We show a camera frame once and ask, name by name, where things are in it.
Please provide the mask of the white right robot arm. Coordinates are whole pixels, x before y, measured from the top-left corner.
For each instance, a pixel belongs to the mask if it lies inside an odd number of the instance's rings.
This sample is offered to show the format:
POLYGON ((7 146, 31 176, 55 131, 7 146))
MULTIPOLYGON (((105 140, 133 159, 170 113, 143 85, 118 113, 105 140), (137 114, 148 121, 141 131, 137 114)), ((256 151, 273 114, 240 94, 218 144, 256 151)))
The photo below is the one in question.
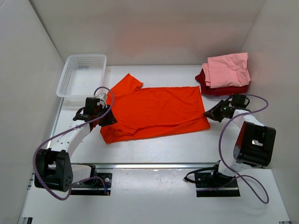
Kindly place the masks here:
POLYGON ((246 95, 234 94, 203 113, 205 117, 218 122, 228 119, 219 137, 218 150, 221 159, 209 176, 210 183, 215 187, 220 187, 227 178, 235 177, 245 169, 265 168, 271 162, 276 130, 259 122, 253 116, 259 110, 249 110, 249 103, 250 99, 246 95), (221 152, 221 142, 224 131, 231 122, 240 128, 240 132, 232 157, 225 159, 221 152))

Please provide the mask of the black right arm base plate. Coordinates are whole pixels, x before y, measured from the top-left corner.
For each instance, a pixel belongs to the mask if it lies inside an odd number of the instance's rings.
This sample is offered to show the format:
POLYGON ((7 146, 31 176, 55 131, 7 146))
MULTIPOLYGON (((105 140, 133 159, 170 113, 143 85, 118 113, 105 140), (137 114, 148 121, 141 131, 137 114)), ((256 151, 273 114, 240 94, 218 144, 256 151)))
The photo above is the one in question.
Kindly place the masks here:
POLYGON ((240 191, 235 177, 218 172, 218 164, 213 167, 191 171, 183 178, 196 187, 196 197, 239 197, 240 191))

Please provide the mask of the orange t-shirt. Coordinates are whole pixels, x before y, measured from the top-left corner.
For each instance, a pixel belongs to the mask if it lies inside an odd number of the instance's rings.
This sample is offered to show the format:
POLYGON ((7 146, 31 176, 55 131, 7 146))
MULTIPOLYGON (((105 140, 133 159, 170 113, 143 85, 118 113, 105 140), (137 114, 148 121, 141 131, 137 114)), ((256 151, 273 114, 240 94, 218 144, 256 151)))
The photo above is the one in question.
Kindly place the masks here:
POLYGON ((198 86, 149 87, 127 74, 108 93, 116 124, 104 126, 105 143, 208 130, 198 86))

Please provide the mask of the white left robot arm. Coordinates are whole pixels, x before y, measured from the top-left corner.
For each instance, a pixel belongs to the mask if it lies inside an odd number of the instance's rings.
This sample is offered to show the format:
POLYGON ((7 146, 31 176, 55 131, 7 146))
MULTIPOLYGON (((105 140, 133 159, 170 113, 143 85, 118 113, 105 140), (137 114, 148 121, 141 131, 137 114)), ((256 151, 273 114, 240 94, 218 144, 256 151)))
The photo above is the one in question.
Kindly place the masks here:
POLYGON ((85 183, 91 187, 99 181, 94 165, 72 165, 71 156, 96 126, 104 127, 117 123, 106 100, 106 94, 87 97, 85 106, 76 112, 68 132, 57 136, 50 148, 37 151, 34 159, 36 187, 51 192, 67 192, 73 184, 85 183))

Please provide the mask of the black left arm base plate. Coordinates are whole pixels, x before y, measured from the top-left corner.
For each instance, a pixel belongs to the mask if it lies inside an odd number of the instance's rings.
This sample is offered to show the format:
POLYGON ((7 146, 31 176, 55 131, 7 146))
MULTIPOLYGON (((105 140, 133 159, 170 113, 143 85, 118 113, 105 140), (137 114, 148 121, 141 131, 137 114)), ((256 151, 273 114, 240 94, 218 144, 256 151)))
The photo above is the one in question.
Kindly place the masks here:
POLYGON ((98 177, 77 183, 71 190, 74 196, 110 196, 113 173, 99 171, 95 165, 91 177, 98 177))

